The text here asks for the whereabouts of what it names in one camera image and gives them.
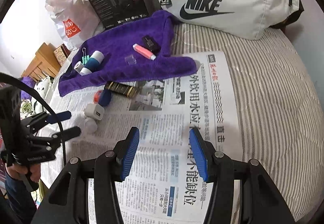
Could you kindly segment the dark blue sleeve forearm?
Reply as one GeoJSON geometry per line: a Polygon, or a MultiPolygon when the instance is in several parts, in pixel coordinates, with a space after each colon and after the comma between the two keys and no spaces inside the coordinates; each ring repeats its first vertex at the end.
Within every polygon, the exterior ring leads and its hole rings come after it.
{"type": "Polygon", "coordinates": [[[9,205],[22,223],[31,223],[37,210],[32,195],[23,181],[16,180],[6,174],[5,188],[9,205]]]}

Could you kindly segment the person's left hand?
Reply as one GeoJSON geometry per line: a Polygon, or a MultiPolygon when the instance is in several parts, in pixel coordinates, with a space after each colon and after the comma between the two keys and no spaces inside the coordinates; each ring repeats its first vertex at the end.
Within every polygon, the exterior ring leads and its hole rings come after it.
{"type": "Polygon", "coordinates": [[[29,169],[19,164],[12,164],[11,166],[5,165],[8,175],[16,180],[21,180],[20,175],[26,175],[31,172],[30,180],[38,182],[41,178],[41,164],[33,164],[29,169]]]}

